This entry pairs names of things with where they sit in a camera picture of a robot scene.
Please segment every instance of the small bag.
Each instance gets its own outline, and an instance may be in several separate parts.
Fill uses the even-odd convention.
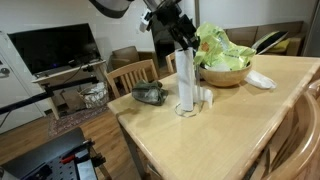
[[[153,81],[148,83],[140,80],[132,88],[132,97],[137,101],[141,101],[147,104],[161,106],[168,96],[168,91],[161,89],[162,84],[159,81]]]

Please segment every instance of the white wall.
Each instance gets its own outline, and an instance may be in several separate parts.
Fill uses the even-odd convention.
[[[309,24],[316,0],[199,0],[200,24],[222,28],[289,21]]]
[[[134,1],[121,19],[105,17],[88,0],[1,0],[0,31],[14,33],[40,28],[89,23],[103,59],[111,51],[135,45],[138,50],[153,51],[151,32],[138,31],[140,16],[146,5],[142,0]],[[1,46],[9,61],[16,66],[30,95],[41,92],[38,85],[30,83],[31,73],[9,42]],[[46,101],[42,110],[49,108]]]

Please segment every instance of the television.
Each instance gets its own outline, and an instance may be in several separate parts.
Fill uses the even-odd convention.
[[[100,59],[88,23],[17,32],[8,36],[32,75]]]

